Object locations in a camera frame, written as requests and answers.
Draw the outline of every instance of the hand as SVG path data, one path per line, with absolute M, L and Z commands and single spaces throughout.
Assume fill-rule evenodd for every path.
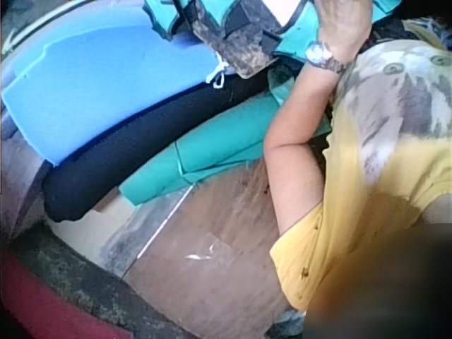
M 320 18 L 319 40 L 325 42 L 333 56 L 348 64 L 371 31 L 371 0 L 315 0 Z

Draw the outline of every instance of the watch face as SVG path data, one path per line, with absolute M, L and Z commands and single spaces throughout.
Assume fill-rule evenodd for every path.
M 332 57 L 322 42 L 312 42 L 306 50 L 306 58 L 313 64 L 321 64 Z

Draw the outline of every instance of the wristwatch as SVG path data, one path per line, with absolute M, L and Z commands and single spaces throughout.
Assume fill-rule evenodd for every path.
M 349 65 L 343 64 L 333 56 L 328 45 L 322 41 L 314 41 L 306 50 L 307 61 L 320 69 L 328 69 L 337 74 L 343 74 Z

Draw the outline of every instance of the yellow t-shirt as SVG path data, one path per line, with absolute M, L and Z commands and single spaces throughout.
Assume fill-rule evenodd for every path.
M 270 251 L 301 310 L 339 260 L 452 192 L 452 54 L 396 40 L 360 55 L 338 86 L 328 142 L 323 203 Z

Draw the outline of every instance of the red object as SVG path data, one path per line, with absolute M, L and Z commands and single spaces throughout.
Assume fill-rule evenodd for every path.
M 2 302 L 34 339 L 133 338 L 130 332 L 66 303 L 11 253 L 1 254 Z

